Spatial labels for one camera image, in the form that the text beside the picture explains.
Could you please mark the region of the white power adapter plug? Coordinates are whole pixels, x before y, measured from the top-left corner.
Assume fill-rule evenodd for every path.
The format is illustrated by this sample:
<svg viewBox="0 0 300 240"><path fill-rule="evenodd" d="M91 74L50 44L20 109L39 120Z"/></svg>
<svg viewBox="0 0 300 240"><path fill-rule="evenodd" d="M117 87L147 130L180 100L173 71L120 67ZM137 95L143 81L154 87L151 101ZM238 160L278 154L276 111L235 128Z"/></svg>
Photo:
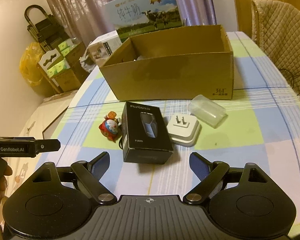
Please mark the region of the white power adapter plug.
<svg viewBox="0 0 300 240"><path fill-rule="evenodd" d="M192 147L198 138L201 125L194 115L177 113L171 116L167 131L171 141L180 146Z"/></svg>

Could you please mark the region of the red Doraemon toy figure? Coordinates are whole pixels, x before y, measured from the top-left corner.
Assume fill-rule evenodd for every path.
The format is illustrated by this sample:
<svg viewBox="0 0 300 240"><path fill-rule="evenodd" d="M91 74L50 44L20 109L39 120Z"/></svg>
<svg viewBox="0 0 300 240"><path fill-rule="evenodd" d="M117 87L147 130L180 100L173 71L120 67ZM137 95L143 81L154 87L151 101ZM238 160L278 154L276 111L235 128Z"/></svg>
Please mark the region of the red Doraemon toy figure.
<svg viewBox="0 0 300 240"><path fill-rule="evenodd" d="M121 119L117 117L117 113L110 111L104 116L104 120L98 128L104 137L115 142L121 133L121 125Z"/></svg>

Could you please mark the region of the translucent plastic cup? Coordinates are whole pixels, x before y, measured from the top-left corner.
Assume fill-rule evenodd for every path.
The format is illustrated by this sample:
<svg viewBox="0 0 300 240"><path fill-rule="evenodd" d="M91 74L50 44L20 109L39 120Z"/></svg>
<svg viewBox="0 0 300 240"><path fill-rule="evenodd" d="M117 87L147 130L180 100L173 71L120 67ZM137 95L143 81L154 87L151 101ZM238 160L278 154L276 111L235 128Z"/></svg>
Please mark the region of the translucent plastic cup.
<svg viewBox="0 0 300 240"><path fill-rule="evenodd" d="M224 107L203 95L198 95L190 101L188 111L213 128L216 128L227 116Z"/></svg>

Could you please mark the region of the black shaver box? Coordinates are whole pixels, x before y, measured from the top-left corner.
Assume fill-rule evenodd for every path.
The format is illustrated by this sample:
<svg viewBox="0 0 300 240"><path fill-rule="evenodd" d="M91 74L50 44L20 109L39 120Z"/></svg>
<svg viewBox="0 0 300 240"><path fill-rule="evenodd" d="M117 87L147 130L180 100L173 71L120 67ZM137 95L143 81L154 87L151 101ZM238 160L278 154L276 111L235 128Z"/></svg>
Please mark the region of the black shaver box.
<svg viewBox="0 0 300 240"><path fill-rule="evenodd" d="M121 120L123 161L158 165L168 161L173 146L160 108L126 102Z"/></svg>

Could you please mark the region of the yellow plastic bag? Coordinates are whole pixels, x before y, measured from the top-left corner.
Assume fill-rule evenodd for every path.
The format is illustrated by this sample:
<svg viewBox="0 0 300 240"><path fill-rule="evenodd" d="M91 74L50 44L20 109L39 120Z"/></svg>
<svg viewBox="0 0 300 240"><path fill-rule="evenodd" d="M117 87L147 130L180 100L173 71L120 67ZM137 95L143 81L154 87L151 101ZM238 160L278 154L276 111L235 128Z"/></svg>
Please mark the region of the yellow plastic bag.
<svg viewBox="0 0 300 240"><path fill-rule="evenodd" d="M32 42L22 54L19 70L22 77L33 91L39 96L47 98L54 95L54 90L37 68L37 64L43 55L44 51L40 44L38 42Z"/></svg>

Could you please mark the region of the cardboard box with tissues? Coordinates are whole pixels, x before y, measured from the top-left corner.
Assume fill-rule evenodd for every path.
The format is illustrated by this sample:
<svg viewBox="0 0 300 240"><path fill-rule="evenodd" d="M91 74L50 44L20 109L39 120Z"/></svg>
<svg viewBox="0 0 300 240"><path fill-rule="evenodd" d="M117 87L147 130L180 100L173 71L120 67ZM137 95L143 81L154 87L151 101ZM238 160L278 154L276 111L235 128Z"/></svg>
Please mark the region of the cardboard box with tissues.
<svg viewBox="0 0 300 240"><path fill-rule="evenodd" d="M39 72L57 94L77 90L89 73L81 66L84 43L72 44L63 51L58 48L47 51L37 63Z"/></svg>

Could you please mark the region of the large open cardboard box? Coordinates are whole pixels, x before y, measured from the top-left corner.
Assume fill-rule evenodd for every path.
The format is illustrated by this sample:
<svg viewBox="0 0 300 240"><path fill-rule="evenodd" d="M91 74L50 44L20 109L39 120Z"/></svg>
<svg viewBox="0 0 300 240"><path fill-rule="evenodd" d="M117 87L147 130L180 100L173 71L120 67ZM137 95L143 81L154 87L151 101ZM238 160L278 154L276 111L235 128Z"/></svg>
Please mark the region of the large open cardboard box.
<svg viewBox="0 0 300 240"><path fill-rule="evenodd" d="M234 52L222 25L196 25L132 36L100 67L120 101L230 100Z"/></svg>

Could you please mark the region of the white plastic bag clutter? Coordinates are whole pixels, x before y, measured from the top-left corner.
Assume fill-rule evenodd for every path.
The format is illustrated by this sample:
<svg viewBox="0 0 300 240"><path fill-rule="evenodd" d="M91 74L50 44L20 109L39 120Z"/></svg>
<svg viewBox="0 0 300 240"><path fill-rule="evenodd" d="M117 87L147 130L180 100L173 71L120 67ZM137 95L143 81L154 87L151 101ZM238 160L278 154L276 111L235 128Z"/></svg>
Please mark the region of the white plastic bag clutter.
<svg viewBox="0 0 300 240"><path fill-rule="evenodd" d="M90 56L88 48L85 50L84 54L79 58L79 62L81 64L81 67L88 73L91 73L96 67L96 63Z"/></svg>

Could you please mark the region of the black folding cart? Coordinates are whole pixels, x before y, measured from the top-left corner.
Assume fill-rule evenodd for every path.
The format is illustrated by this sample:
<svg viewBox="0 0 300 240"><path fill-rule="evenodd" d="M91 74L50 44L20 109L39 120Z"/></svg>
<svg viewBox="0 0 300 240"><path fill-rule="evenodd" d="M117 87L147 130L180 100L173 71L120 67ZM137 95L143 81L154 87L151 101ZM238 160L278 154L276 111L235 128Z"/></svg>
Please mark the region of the black folding cart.
<svg viewBox="0 0 300 240"><path fill-rule="evenodd" d="M44 19L38 23L30 20L29 13L32 9L40 10L44 15ZM39 5L30 5L24 12L25 20L28 22L27 31L31 34L36 42L38 42L44 52L56 49L59 44L69 39L64 27L60 25L55 17L47 14Z"/></svg>

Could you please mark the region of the white appliance box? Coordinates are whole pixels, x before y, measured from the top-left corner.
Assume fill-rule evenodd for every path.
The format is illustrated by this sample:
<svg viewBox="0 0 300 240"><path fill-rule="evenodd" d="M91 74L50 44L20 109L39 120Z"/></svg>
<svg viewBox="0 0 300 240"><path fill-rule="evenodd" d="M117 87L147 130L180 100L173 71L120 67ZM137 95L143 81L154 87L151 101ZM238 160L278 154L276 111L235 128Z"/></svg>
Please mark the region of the white appliance box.
<svg viewBox="0 0 300 240"><path fill-rule="evenodd" d="M95 38L89 45L89 55L96 65L102 66L111 54L116 51L122 42L117 31L111 31Z"/></svg>

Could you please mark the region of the pink curtain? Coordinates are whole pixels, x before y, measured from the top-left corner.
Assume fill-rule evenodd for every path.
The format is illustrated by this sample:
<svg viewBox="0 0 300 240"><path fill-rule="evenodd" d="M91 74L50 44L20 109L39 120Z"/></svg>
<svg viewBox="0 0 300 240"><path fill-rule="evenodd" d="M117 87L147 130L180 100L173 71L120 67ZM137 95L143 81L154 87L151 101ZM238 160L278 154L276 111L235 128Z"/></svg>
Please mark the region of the pink curtain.
<svg viewBox="0 0 300 240"><path fill-rule="evenodd" d="M181 25L216 24L212 0L47 0L71 37L85 44L118 30L123 38Z"/></svg>

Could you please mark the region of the milk carton gift box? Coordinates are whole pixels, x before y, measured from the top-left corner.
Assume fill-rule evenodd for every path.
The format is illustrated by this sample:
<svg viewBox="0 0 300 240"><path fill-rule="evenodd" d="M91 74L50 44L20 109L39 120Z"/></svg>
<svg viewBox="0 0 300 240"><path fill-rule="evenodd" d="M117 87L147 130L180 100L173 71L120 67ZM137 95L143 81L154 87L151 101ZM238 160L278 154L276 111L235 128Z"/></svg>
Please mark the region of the milk carton gift box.
<svg viewBox="0 0 300 240"><path fill-rule="evenodd" d="M119 38L183 26L177 0L113 0L104 9Z"/></svg>

